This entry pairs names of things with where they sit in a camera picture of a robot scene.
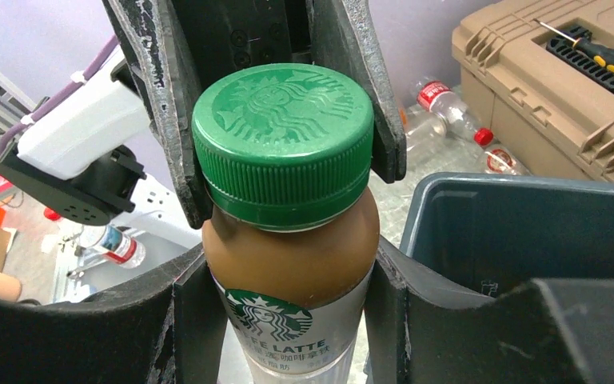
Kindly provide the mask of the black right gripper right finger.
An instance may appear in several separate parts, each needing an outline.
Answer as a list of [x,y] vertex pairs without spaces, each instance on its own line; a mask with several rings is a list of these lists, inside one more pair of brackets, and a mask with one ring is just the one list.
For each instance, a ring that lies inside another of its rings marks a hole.
[[371,383],[582,383],[559,312],[533,282],[498,298],[382,238],[365,299]]

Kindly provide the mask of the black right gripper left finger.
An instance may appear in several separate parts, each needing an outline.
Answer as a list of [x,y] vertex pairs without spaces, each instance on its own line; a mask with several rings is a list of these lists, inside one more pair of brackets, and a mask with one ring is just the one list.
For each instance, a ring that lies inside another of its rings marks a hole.
[[196,246],[79,303],[0,299],[0,383],[215,383],[226,324]]

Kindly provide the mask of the Starbucks latte bottle green cap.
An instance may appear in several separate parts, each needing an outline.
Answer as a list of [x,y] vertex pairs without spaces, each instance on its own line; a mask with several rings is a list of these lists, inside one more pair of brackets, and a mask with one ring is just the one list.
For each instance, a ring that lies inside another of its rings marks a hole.
[[369,96],[268,64],[215,82],[192,117],[205,259],[253,380],[346,382],[380,235]]

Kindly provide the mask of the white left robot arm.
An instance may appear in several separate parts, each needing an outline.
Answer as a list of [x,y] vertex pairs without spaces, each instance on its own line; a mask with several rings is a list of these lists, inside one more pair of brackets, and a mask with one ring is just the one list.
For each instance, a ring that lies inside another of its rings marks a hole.
[[406,139],[366,1],[106,1],[87,70],[0,142],[0,175],[62,217],[167,236],[213,216],[326,224]]

